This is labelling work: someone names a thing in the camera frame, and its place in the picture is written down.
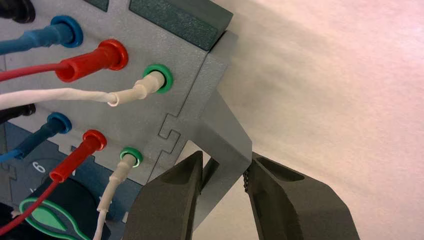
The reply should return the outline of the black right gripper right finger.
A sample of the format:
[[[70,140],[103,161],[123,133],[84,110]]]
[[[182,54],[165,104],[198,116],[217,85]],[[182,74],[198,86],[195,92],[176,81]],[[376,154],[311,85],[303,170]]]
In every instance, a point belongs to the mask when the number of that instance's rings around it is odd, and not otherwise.
[[[348,206],[327,184],[262,155],[243,174],[261,240],[358,240]]]

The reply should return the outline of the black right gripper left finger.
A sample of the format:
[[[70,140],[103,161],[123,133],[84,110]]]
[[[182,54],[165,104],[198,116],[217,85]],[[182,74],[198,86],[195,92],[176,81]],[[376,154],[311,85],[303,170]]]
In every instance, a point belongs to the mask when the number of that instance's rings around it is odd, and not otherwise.
[[[196,151],[148,182],[131,206],[123,239],[192,239],[202,174],[203,153]]]

